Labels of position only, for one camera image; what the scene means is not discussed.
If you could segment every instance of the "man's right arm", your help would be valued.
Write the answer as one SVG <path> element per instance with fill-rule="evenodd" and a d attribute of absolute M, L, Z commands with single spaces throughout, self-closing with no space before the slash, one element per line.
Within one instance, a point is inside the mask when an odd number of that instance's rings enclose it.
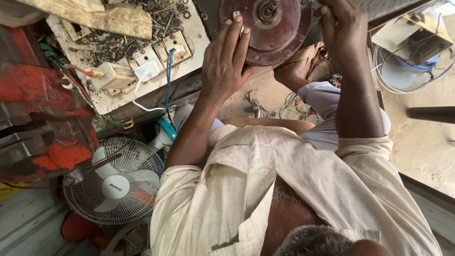
<path fill-rule="evenodd" d="M 340 138 L 379 138 L 385 135 L 368 60 L 368 17 L 349 0 L 319 0 L 324 43 L 343 76 L 335 119 Z"/>

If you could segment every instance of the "white charger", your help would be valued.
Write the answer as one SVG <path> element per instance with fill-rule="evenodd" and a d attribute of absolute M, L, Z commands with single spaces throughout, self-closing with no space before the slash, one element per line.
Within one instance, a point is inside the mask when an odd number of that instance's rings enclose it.
<path fill-rule="evenodd" d="M 139 89 L 139 86 L 142 82 L 146 82 L 150 80 L 153 77 L 156 77 L 161 71 L 161 68 L 157 65 L 156 62 L 147 62 L 144 65 L 138 67 L 137 69 L 134 70 L 134 73 L 136 76 L 139 78 L 139 81 L 137 82 L 136 88 L 134 89 L 133 95 L 131 97 L 131 101 L 133 102 L 134 105 L 142 108 L 145 111 L 154 111 L 154 110 L 163 110 L 165 108 L 152 108 L 148 109 L 143 107 L 141 104 L 136 103 L 134 101 L 134 97 L 136 96 L 137 90 Z"/>

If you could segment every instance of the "pile of screws and nuts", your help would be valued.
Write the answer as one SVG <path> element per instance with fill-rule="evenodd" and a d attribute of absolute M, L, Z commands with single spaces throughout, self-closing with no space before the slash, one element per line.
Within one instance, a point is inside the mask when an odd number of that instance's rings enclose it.
<path fill-rule="evenodd" d="M 164 37 L 182 31 L 181 18 L 189 19 L 191 13 L 187 10 L 189 0 L 128 0 L 129 3 L 142 5 L 144 11 L 152 17 L 152 40 L 125 36 L 100 30 L 92 30 L 91 34 L 77 41 L 78 44 L 96 45 L 96 52 L 91 53 L 96 66 L 104 62 L 116 63 L 118 60 L 130 57 L 147 44 L 156 44 Z M 70 51 L 82 51 L 69 48 Z"/>

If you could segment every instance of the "cream shirt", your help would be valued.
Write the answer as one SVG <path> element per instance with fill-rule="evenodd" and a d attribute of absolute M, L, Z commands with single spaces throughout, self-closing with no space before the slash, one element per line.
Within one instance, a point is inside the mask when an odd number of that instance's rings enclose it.
<path fill-rule="evenodd" d="M 161 255 L 260 255 L 276 175 L 326 223 L 394 256 L 442 255 L 419 207 L 389 161 L 388 137 L 339 139 L 334 153 L 280 127 L 227 125 L 204 169 L 161 177 L 150 243 Z"/>

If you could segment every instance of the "white cable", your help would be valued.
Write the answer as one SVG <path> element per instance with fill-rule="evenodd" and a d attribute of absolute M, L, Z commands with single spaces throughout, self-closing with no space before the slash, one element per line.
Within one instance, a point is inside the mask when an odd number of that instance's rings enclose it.
<path fill-rule="evenodd" d="M 144 73 L 141 78 L 139 79 L 139 81 L 137 82 L 137 85 L 136 85 L 136 88 L 134 88 L 134 92 L 133 92 L 133 95 L 131 97 L 131 101 L 133 102 L 134 105 L 142 108 L 143 110 L 145 111 L 154 111 L 154 110 L 166 110 L 165 108 L 152 108 L 152 109 L 148 109 L 148 108 L 145 108 L 144 106 L 142 106 L 141 104 L 137 103 L 134 101 L 134 97 L 136 96 L 136 93 L 137 93 L 137 90 L 139 89 L 139 86 L 141 85 L 142 83 L 142 80 L 147 76 L 147 73 Z"/>
<path fill-rule="evenodd" d="M 380 58 L 380 56 L 378 56 L 378 54 L 379 54 L 379 46 L 376 45 L 376 46 L 375 46 L 375 49 L 374 49 L 374 56 L 373 56 L 373 64 L 376 65 L 376 67 L 373 68 L 373 69 L 371 70 L 372 72 L 383 64 L 383 63 L 381 63 L 381 64 L 378 65 L 378 58 Z M 380 81 L 382 87 L 384 87 L 384 89 L 386 89 L 387 91 L 389 91 L 389 92 L 391 92 L 391 93 L 395 93 L 395 94 L 412 94 L 412 93 L 421 92 L 421 91 L 425 90 L 426 88 L 430 87 L 430 85 L 434 82 L 434 80 L 429 81 L 429 83 L 428 83 L 425 87 L 423 87 L 422 89 L 420 89 L 420 90 L 418 90 L 418 91 L 404 92 L 404 91 L 398 90 L 398 89 L 392 87 L 391 85 L 389 85 L 389 84 L 383 79 L 382 75 L 381 75 L 380 72 L 379 72 L 379 69 L 376 70 L 376 75 L 377 75 L 377 77 L 378 77 L 378 79 L 379 79 L 379 81 Z"/>

